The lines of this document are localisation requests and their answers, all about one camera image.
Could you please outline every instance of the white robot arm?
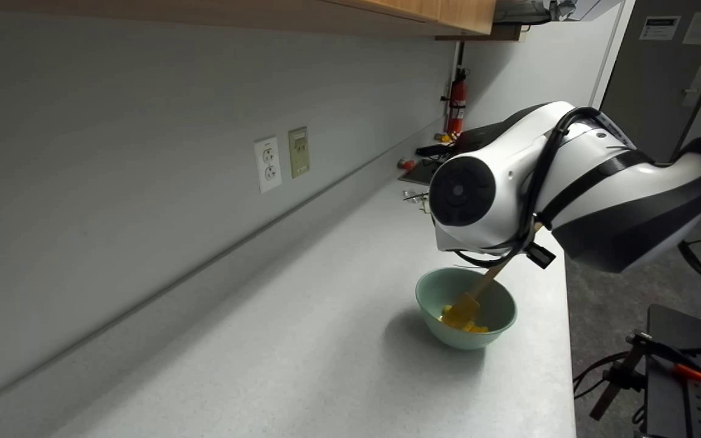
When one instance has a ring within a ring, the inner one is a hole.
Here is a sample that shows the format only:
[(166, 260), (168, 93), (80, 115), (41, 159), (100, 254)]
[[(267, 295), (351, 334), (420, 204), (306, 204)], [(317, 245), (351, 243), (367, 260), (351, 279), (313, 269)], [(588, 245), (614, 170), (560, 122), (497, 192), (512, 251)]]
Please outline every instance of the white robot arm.
[(619, 272), (701, 220), (701, 138), (655, 165), (600, 112), (551, 103), (442, 162), (428, 204), (440, 251), (512, 258), (541, 222), (570, 258)]

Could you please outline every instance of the bowl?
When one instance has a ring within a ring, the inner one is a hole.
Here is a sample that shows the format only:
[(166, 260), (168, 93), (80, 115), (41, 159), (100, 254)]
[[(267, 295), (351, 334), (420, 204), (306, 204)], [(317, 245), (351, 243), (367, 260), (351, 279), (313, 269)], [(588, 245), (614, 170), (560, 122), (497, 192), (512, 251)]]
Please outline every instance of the bowl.
[(458, 302), (479, 282), (479, 272), (462, 268), (442, 268), (423, 274), (417, 285), (417, 302), (428, 331), (445, 346), (458, 350), (479, 350), (497, 341), (516, 318), (516, 302), (504, 285), (492, 286), (479, 299), (476, 323), (486, 327), (484, 334), (469, 334), (439, 321), (445, 305)]

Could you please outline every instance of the countertop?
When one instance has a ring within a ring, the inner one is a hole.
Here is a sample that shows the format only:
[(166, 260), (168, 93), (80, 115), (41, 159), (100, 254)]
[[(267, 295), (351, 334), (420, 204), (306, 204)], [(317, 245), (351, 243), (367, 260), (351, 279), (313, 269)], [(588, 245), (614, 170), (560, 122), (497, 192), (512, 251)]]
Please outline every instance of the countertop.
[(436, 251), (428, 213), (389, 182), (318, 229), (195, 329), (71, 419), (55, 438), (196, 436), (574, 436), (563, 251), (502, 274), (516, 323), (479, 352), (430, 339), (420, 274), (462, 265)]

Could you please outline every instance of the floor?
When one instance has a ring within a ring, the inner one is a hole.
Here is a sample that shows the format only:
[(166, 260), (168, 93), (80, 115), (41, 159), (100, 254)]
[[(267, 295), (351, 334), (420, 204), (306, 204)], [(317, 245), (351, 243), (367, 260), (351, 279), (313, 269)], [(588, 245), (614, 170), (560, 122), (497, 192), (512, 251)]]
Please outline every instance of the floor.
[[(686, 240), (701, 239), (701, 224)], [(626, 339), (645, 329), (649, 305), (664, 305), (701, 318), (701, 277), (683, 262), (678, 251), (626, 269), (605, 274), (568, 260), (572, 369), (580, 372), (594, 359), (626, 350)], [(580, 438), (633, 438), (630, 415), (639, 408), (642, 394), (624, 392), (600, 422), (588, 412), (600, 390), (574, 401)]]

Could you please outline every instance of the electrical outlet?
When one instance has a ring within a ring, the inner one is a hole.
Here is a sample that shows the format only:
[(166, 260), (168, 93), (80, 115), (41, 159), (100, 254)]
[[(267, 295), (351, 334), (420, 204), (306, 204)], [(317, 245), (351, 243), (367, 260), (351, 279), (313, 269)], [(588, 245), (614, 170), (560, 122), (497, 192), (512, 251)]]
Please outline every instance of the electrical outlet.
[(277, 137), (256, 140), (252, 151), (256, 151), (256, 165), (258, 165), (258, 189), (271, 192), (277, 184), (282, 184)]
[(293, 159), (293, 178), (305, 175), (308, 170), (306, 127), (288, 132), (288, 147)]

